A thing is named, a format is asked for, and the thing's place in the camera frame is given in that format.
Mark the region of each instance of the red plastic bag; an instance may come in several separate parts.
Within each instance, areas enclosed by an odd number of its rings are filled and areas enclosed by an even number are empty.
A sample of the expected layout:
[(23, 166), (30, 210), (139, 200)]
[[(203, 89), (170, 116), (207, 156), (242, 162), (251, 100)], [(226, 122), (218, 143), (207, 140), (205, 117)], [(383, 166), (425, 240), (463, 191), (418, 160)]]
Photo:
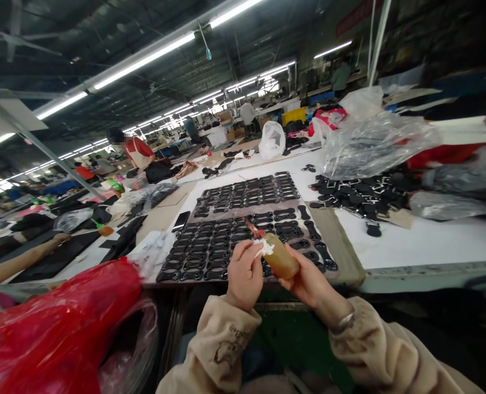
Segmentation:
[(0, 313), (0, 393), (99, 393), (99, 364), (141, 284), (125, 257)]

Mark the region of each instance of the beige sleeve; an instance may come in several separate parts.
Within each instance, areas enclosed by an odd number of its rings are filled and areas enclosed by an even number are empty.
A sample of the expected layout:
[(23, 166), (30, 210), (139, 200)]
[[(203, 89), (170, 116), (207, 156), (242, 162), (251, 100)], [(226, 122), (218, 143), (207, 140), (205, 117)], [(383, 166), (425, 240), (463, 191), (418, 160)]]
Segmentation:
[(354, 323), (340, 335), (330, 334), (330, 340), (332, 351), (358, 384), (383, 387), (387, 393), (483, 393), (436, 360), (409, 330), (384, 322), (367, 301), (349, 301), (355, 309)]
[(184, 363), (167, 373), (156, 393), (238, 392), (240, 356), (260, 324), (254, 310), (248, 314), (211, 295)]

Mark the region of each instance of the person's arm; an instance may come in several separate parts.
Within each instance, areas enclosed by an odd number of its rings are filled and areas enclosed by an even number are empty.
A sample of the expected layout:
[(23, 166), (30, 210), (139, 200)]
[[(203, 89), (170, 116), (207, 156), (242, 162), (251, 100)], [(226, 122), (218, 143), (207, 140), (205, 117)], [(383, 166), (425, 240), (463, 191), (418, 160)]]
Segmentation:
[(443, 365), (409, 330), (384, 322), (367, 301), (342, 297), (310, 260), (286, 245), (300, 264), (280, 284), (311, 307), (329, 328), (334, 355), (354, 380), (384, 392), (483, 393), (458, 371)]
[(0, 284), (5, 280), (11, 278), (13, 275), (19, 273), (33, 264), (38, 263), (44, 257), (51, 254), (61, 243), (68, 240), (68, 234), (57, 234), (52, 240), (43, 243), (42, 245), (31, 248), (20, 256), (12, 258), (0, 264)]
[(156, 393), (239, 391), (240, 356), (261, 324), (253, 307), (263, 288), (261, 255), (255, 258), (262, 247), (250, 240), (236, 246), (228, 266), (227, 294), (209, 297), (184, 363), (167, 373)]

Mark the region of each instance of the red fabric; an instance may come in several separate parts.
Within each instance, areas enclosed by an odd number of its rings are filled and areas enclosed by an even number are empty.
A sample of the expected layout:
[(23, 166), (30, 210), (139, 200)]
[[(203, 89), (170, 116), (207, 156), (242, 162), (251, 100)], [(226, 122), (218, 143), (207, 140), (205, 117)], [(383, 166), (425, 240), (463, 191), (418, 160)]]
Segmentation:
[(486, 143), (467, 145), (440, 145), (439, 147), (424, 150), (411, 157), (407, 164), (410, 169), (426, 169), (429, 163), (460, 164), (466, 161), (474, 151)]
[(128, 156), (130, 157), (130, 160), (132, 160), (132, 156), (130, 156), (130, 153), (135, 152), (134, 144), (137, 147), (137, 151), (141, 153), (143, 156), (150, 157), (155, 155), (154, 151), (151, 150), (150, 147), (146, 145), (143, 141), (141, 141), (139, 138), (137, 137), (127, 138), (126, 145), (124, 148)]
[(116, 324), (139, 299), (126, 257), (0, 312), (0, 393), (98, 394)]
[(75, 167), (77, 174), (81, 175), (84, 179), (92, 179), (95, 175), (91, 173), (89, 168), (85, 166)]

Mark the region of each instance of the white plastic bag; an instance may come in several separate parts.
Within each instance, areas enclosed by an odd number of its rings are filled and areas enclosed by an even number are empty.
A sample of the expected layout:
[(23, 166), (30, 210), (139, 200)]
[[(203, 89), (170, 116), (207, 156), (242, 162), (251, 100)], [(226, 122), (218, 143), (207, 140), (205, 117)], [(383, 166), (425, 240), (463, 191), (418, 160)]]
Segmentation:
[(259, 143), (259, 153), (264, 160), (273, 160), (283, 155), (286, 143), (283, 127), (278, 122), (265, 123), (263, 137)]
[(381, 86), (371, 86), (348, 93), (339, 104), (347, 111), (349, 117), (361, 121), (383, 111), (381, 107), (383, 97), (384, 91)]

